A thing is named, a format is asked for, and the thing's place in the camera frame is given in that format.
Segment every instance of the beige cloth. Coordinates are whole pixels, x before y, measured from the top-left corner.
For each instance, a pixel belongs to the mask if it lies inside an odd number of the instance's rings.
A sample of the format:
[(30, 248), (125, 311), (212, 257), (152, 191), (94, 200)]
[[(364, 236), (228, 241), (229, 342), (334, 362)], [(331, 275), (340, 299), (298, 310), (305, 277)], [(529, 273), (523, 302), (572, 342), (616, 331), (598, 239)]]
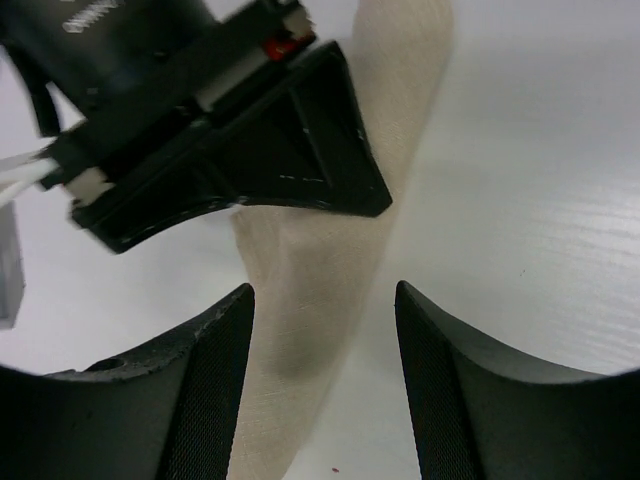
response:
[(280, 480), (311, 430), (397, 215), (451, 32), (449, 0), (360, 0), (349, 62), (395, 199), (389, 211), (365, 219), (256, 207), (234, 216), (256, 318), (232, 480)]

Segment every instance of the white surface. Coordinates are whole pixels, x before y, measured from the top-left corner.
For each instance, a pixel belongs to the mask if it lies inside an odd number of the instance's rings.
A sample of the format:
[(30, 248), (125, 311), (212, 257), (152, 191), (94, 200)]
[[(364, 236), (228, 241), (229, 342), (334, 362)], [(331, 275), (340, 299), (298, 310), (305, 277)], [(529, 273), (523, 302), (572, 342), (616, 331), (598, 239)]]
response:
[[(354, 2), (309, 4), (325, 32), (347, 31)], [(400, 279), (547, 360), (604, 373), (640, 364), (640, 4), (456, 10), (457, 48), (360, 335), (288, 480), (418, 478), (393, 319)], [(6, 69), (0, 104), (0, 156), (36, 148)], [(245, 278), (224, 216), (114, 257), (64, 222), (65, 203), (35, 191), (19, 202), (29, 285), (18, 328), (0, 333), (2, 363), (87, 366)]]

